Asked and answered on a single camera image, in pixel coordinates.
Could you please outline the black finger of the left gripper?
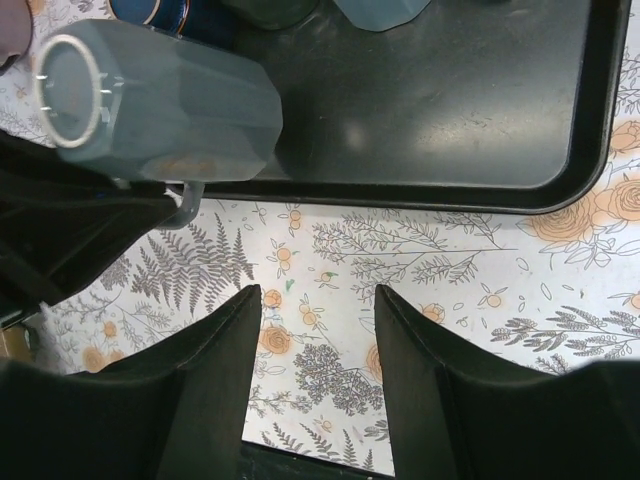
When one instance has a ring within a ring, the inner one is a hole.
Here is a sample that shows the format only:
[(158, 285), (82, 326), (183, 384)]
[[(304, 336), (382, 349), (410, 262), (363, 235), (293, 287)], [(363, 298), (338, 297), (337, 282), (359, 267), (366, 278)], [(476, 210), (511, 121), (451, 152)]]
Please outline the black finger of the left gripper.
[(159, 183), (118, 188), (53, 148), (1, 134), (1, 317), (21, 320), (93, 283), (175, 213)]

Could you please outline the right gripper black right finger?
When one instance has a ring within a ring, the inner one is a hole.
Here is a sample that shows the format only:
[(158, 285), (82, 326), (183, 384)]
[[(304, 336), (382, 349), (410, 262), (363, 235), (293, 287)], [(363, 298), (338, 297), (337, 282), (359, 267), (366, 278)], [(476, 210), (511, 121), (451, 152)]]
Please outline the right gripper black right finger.
[(399, 479), (635, 479), (639, 365), (553, 376), (489, 353), (378, 286), (377, 348)]

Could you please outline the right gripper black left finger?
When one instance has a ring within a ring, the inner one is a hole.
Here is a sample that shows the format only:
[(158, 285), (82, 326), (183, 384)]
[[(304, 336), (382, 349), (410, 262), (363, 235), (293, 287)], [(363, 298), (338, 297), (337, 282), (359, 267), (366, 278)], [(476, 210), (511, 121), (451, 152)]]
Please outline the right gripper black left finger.
[(1, 362), (5, 479), (232, 479), (260, 289), (97, 373)]

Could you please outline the slate blue mug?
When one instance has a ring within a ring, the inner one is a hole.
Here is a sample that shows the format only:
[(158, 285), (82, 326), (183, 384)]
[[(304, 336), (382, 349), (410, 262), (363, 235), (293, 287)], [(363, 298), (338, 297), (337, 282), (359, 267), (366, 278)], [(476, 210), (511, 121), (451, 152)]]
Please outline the slate blue mug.
[(168, 229), (196, 217), (207, 184), (258, 175), (283, 128), (280, 96), (260, 64), (119, 20), (56, 30), (33, 73), (41, 125), (65, 162), (183, 185)]

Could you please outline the lavender purple mug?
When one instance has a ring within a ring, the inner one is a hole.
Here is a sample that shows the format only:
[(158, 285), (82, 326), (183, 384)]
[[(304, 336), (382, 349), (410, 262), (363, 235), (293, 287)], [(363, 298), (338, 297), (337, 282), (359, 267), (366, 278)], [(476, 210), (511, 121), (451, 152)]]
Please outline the lavender purple mug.
[(1, 75), (21, 59), (30, 47), (33, 18), (26, 0), (1, 0), (0, 56)]

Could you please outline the navy blue mug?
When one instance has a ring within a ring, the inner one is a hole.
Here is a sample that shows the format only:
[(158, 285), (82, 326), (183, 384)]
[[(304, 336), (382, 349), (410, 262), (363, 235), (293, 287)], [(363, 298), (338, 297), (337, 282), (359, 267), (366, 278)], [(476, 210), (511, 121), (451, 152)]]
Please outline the navy blue mug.
[(118, 20), (180, 35), (230, 50), (238, 20), (219, 1), (211, 0), (110, 0), (109, 12)]

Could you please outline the dark grey mug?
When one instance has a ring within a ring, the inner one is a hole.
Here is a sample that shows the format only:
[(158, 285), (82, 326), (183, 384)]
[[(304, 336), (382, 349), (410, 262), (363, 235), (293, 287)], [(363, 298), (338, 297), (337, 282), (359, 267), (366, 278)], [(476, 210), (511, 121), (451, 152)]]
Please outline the dark grey mug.
[(238, 0), (227, 5), (252, 25), (266, 30), (291, 27), (308, 17), (318, 0)]

